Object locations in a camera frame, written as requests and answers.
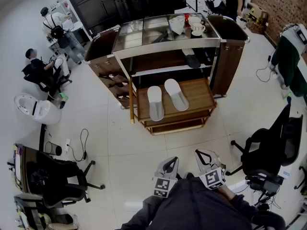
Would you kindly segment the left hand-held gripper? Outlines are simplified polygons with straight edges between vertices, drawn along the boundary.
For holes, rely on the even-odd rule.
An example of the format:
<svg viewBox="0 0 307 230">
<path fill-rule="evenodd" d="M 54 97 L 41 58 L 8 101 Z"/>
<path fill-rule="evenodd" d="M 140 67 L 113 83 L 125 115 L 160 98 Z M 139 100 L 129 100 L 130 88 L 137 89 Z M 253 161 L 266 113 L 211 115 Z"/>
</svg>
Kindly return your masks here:
<svg viewBox="0 0 307 230">
<path fill-rule="evenodd" d="M 153 196 L 168 198 L 171 190 L 177 183 L 179 159 L 171 157 L 162 161 L 153 177 Z"/>
</svg>

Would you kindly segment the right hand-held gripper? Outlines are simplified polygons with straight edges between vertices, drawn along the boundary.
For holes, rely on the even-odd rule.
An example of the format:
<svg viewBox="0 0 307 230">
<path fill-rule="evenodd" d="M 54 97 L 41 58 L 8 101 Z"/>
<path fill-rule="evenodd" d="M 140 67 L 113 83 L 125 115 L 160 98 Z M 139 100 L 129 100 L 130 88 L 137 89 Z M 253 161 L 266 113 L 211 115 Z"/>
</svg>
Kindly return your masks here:
<svg viewBox="0 0 307 230">
<path fill-rule="evenodd" d="M 217 165 L 218 156 L 215 152 L 206 149 L 195 150 L 196 161 L 200 170 L 199 178 L 209 190 L 225 185 L 224 164 Z"/>
</svg>

